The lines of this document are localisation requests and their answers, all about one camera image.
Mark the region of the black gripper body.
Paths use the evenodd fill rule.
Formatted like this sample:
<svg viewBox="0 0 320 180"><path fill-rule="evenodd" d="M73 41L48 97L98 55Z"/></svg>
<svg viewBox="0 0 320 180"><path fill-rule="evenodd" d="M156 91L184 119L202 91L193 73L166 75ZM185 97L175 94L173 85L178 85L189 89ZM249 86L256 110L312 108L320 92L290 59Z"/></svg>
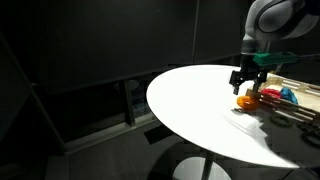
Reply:
<svg viewBox="0 0 320 180"><path fill-rule="evenodd" d="M233 86L234 82L244 83L245 81L254 80L259 73L263 74L263 82L266 81L267 71L253 61L253 55L242 55L240 70L233 70L229 83Z"/></svg>

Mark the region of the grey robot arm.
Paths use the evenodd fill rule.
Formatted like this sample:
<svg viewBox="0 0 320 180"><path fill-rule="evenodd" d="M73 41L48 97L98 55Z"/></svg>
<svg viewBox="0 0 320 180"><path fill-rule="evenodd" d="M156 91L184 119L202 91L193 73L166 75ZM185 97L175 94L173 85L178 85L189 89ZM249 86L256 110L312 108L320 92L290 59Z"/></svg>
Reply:
<svg viewBox="0 0 320 180"><path fill-rule="evenodd" d="M233 70L229 84L238 94L246 81L257 91L267 79L267 69L254 61L278 40L297 38L310 32L319 21L320 0L255 0L248 11L241 47L240 70Z"/></svg>

